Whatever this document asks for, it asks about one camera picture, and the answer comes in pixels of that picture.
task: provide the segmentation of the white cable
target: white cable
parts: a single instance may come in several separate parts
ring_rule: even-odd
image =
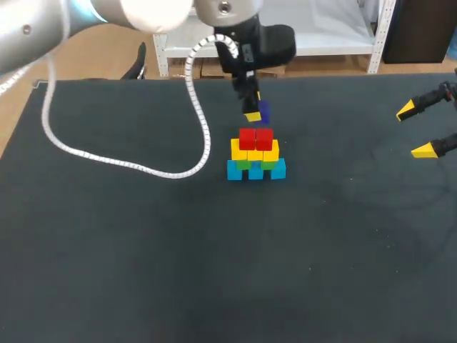
[[[30,69],[30,67],[31,64],[25,66],[24,68],[21,68],[3,84],[0,84],[0,96],[5,94],[12,86],[14,86],[16,82],[19,81],[25,75],[25,73]]]
[[[66,0],[60,0],[61,8],[62,8],[62,27],[63,27],[63,39],[61,43],[64,43],[69,37],[70,37],[70,32],[71,32],[71,27],[70,27],[70,13],[69,13],[69,8],[66,3]],[[85,159],[92,159],[94,161],[99,161],[102,163],[106,164],[113,164],[115,166],[122,166],[125,168],[130,168],[130,169],[135,169],[139,170],[140,172],[144,172],[147,174],[155,175],[158,177],[163,177],[166,179],[184,179],[186,177],[190,177],[197,172],[199,172],[205,165],[205,163],[208,161],[209,158],[209,153],[211,151],[211,135],[208,127],[208,123],[206,121],[205,115],[203,113],[203,110],[201,109],[200,101],[196,95],[195,88],[194,88],[194,80],[192,77],[192,69],[194,65],[194,61],[197,55],[197,52],[205,45],[214,43],[214,42],[222,42],[227,45],[228,50],[230,51],[231,55],[233,58],[238,57],[238,47],[235,44],[235,42],[224,35],[217,34],[217,35],[212,35],[209,36],[205,39],[202,39],[195,47],[191,50],[189,53],[187,59],[186,59],[186,66],[185,66],[185,80],[186,80],[186,87],[187,91],[189,93],[192,105],[194,106],[196,115],[200,121],[201,125],[201,130],[203,132],[204,136],[204,151],[203,155],[200,158],[200,161],[197,163],[197,165],[188,170],[184,171],[182,173],[168,173],[164,171],[159,171],[155,169],[148,168],[147,166],[142,166],[140,164],[128,162],[128,161],[121,161],[118,159],[111,159],[108,157],[104,156],[98,156],[95,154],[92,154],[87,151],[71,148],[62,141],[60,141],[56,135],[51,130],[51,126],[49,125],[49,111],[51,108],[51,103],[52,103],[52,98],[54,96],[54,92],[56,90],[56,69],[54,66],[54,60],[51,55],[51,53],[47,54],[45,58],[48,61],[48,66],[49,66],[49,81],[48,81],[48,88],[46,90],[46,95],[44,96],[44,103],[43,103],[43,108],[41,110],[41,125],[43,126],[44,133],[47,135],[49,140],[58,148],[64,150],[65,152],[68,152],[69,154],[73,154],[75,156],[83,157]],[[10,80],[8,80],[6,83],[2,84],[0,86],[0,96],[8,89],[10,89],[24,74],[25,72],[30,68],[31,64],[28,66],[25,66],[23,69],[19,70],[15,75],[13,75]]]

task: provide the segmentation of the wooden floor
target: wooden floor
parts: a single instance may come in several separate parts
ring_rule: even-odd
[[[154,44],[150,36],[112,25],[98,26],[81,32],[56,53],[59,79],[119,79],[136,59],[141,42],[148,49],[148,79],[160,79],[156,67]],[[297,58],[286,70],[287,77],[320,75],[364,75],[369,56],[324,56]],[[381,65],[380,74],[453,72],[457,62],[442,64]],[[44,63],[36,65],[12,90],[0,98],[0,156],[16,126],[31,85],[47,79]]]

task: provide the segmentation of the shelf leg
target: shelf leg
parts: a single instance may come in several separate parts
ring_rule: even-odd
[[[154,34],[157,64],[161,77],[169,77],[169,61],[166,57],[166,34]]]
[[[383,57],[384,46],[386,45],[387,33],[391,26],[393,10],[395,9],[397,0],[379,1],[380,6],[383,3],[383,9],[378,19],[378,30],[376,31],[375,44],[371,55],[370,65],[368,67],[369,74],[377,74],[379,64]]]

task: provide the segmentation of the blue block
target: blue block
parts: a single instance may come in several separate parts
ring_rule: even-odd
[[[281,180],[286,178],[286,161],[284,159],[279,159],[276,163],[275,169],[271,171],[272,180]]]
[[[227,179],[229,181],[241,181],[243,172],[236,168],[236,161],[227,161]]]
[[[252,162],[251,168],[249,169],[249,179],[263,180],[263,170],[260,161]]]
[[[260,100],[258,102],[258,109],[260,110],[260,115],[262,117],[262,124],[270,124],[270,104],[265,100]]]

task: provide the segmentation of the red block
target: red block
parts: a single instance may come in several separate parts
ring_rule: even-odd
[[[256,130],[240,129],[240,150],[256,149]]]
[[[259,150],[259,151],[273,150],[273,130],[272,129],[257,129],[257,150]]]

